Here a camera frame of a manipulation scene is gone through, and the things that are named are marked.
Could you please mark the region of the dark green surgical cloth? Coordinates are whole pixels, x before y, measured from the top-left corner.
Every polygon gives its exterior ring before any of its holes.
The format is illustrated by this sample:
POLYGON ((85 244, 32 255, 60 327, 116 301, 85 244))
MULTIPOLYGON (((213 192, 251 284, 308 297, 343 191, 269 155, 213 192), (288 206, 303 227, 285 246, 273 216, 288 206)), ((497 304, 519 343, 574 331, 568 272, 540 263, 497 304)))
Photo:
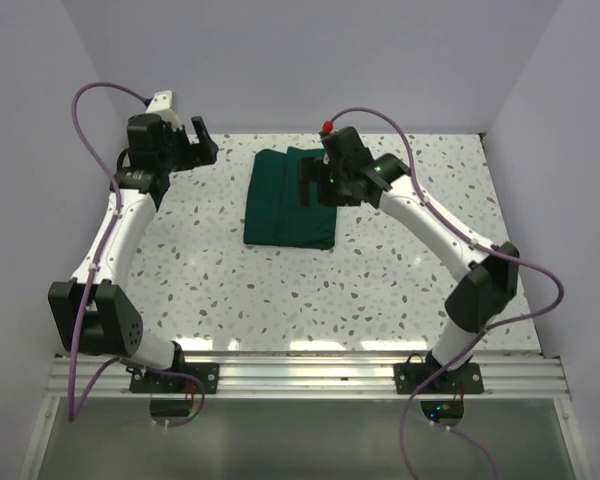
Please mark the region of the dark green surgical cloth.
POLYGON ((298 166, 305 157, 320 157, 322 149, 264 149, 254 157, 249 182, 243 241, 247 245, 329 250, 335 245, 337 209, 298 201, 298 166))

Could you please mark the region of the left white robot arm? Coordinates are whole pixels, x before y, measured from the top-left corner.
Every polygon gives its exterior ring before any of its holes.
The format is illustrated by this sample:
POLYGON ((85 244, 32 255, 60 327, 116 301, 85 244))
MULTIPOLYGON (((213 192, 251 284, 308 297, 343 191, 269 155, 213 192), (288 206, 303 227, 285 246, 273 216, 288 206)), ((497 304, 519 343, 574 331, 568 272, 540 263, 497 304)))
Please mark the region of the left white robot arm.
POLYGON ((127 125, 128 146, 117 161, 108 206, 96 237, 67 281, 53 283, 48 301, 63 347, 84 355, 119 357, 154 368, 165 392, 181 390, 187 367, 175 360, 174 342, 149 333, 125 292, 145 230, 170 187, 174 172, 212 165, 218 146, 195 116, 190 141, 170 114, 144 113, 127 125))

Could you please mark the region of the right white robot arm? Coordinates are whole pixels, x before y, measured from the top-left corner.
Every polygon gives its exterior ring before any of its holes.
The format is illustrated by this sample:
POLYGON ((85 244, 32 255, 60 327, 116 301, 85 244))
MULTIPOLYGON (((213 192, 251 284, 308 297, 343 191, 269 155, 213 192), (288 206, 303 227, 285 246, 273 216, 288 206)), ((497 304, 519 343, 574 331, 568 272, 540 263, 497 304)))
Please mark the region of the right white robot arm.
POLYGON ((367 203, 406 227, 455 280, 445 301, 448 320, 427 355, 425 369, 431 389, 450 391, 472 356, 472 342, 517 294, 518 249, 510 242, 494 244, 435 199, 417 193, 411 168, 393 154, 374 157, 355 128, 324 134, 321 142, 323 153, 299 161, 300 205, 367 203))

